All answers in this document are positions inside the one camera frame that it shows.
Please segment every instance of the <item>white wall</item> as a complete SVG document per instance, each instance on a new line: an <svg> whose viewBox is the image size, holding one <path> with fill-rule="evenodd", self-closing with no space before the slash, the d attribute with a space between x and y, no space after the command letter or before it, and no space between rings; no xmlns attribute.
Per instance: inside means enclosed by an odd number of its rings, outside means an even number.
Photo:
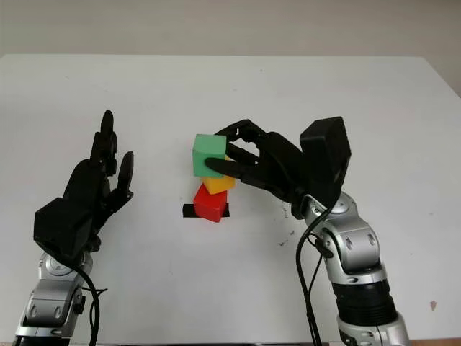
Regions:
<svg viewBox="0 0 461 346"><path fill-rule="evenodd" d="M458 0L2 0L4 53L423 56L461 94Z"/></svg>

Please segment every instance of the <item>red cube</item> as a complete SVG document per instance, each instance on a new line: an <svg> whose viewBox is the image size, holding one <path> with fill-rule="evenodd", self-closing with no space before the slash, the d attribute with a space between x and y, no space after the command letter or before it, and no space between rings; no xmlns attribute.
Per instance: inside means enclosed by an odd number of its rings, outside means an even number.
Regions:
<svg viewBox="0 0 461 346"><path fill-rule="evenodd" d="M194 198L195 213L201 218L219 222L221 217L223 217L225 204L227 202L227 191L210 195L205 185L201 184Z"/></svg>

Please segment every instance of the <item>small stain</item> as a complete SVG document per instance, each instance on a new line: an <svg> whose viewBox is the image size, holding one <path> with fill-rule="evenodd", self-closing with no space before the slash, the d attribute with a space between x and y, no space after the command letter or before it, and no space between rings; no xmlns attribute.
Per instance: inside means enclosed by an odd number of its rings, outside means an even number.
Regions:
<svg viewBox="0 0 461 346"><path fill-rule="evenodd" d="M288 218L288 210L285 207L285 204L282 203L283 217Z"/></svg>

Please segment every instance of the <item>white table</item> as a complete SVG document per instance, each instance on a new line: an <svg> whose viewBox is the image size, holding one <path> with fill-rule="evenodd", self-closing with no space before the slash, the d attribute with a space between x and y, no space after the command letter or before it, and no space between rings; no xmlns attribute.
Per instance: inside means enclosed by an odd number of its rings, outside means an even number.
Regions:
<svg viewBox="0 0 461 346"><path fill-rule="evenodd" d="M308 341L294 263L305 225L285 218L289 206L239 184L219 224L181 208L198 186L196 133L249 117L298 145L312 121L337 115L352 147L344 190L380 237L411 338L461 336L461 100L424 59L7 55L0 340L12 339L37 282L34 212L62 195L106 108L119 159L135 152L135 197L94 254L91 276L109 288L100 342ZM307 276L316 258L305 251ZM313 302L324 340L339 340L324 268ZM74 342L89 338L88 310Z"/></svg>

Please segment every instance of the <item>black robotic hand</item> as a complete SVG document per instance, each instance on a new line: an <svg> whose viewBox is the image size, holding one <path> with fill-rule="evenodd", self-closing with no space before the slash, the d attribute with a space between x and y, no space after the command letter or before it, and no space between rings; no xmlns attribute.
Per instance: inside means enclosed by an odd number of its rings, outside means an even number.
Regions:
<svg viewBox="0 0 461 346"><path fill-rule="evenodd" d="M35 242L66 264L77 265L84 251L99 250L100 228L133 196L129 190L133 175L132 151L124 155L117 187L110 190L107 178L117 171L117 136L113 126L114 117L107 110L101 130L94 135L90 158L77 164L63 197L52 200L35 213Z"/></svg>
<svg viewBox="0 0 461 346"><path fill-rule="evenodd" d="M301 135L302 151L275 132L264 132L250 120L241 120L216 133L226 136L226 153L234 161L209 158L216 172L271 192L291 203L292 214L304 218L306 196L325 208L334 205L351 156L342 117L316 120ZM259 157L231 142L256 144Z"/></svg>

